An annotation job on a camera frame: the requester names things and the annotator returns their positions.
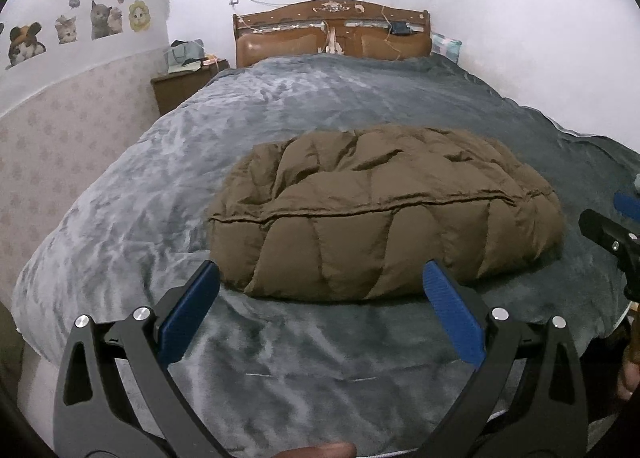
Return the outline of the person's right hand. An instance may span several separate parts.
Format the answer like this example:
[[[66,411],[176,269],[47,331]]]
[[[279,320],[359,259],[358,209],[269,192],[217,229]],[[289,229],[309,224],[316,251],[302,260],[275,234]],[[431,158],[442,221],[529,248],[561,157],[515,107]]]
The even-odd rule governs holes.
[[[630,400],[639,388],[640,382],[640,333],[639,304],[631,303],[627,316],[630,320],[630,342],[623,354],[623,365],[617,377],[617,396],[621,400]]]

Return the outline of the person's left hand thumb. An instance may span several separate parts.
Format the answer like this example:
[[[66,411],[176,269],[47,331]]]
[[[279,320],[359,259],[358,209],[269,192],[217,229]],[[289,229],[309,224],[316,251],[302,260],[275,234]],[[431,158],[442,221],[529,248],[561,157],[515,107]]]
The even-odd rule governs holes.
[[[273,458],[356,458],[357,447],[349,442],[335,442],[278,452]]]

